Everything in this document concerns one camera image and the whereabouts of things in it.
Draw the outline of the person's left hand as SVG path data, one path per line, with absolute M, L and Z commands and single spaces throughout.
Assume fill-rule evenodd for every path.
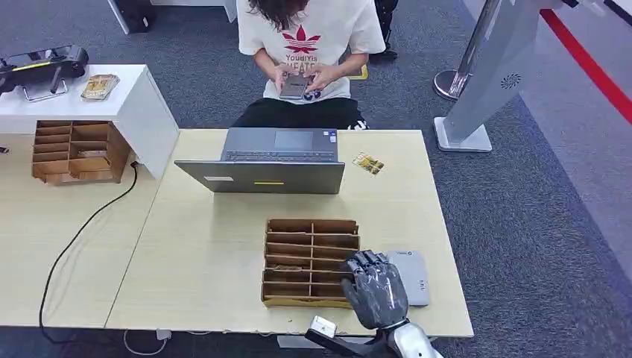
M 309 79 L 309 84 L 305 89 L 306 93 L 321 91 L 341 77 L 341 67 L 339 65 L 317 64 L 306 70 L 303 76 Z

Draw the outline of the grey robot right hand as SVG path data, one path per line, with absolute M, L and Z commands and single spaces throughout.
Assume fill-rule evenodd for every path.
M 361 325 L 388 329 L 408 318 L 408 296 L 397 267 L 382 253 L 355 252 L 345 261 L 353 277 L 341 288 Z

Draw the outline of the person's right hand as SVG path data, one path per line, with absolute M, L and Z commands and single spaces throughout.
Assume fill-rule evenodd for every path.
M 285 79 L 290 76 L 298 76 L 300 73 L 291 66 L 280 64 L 276 65 L 272 70 L 271 79 L 273 80 L 277 92 L 280 94 L 285 83 Z

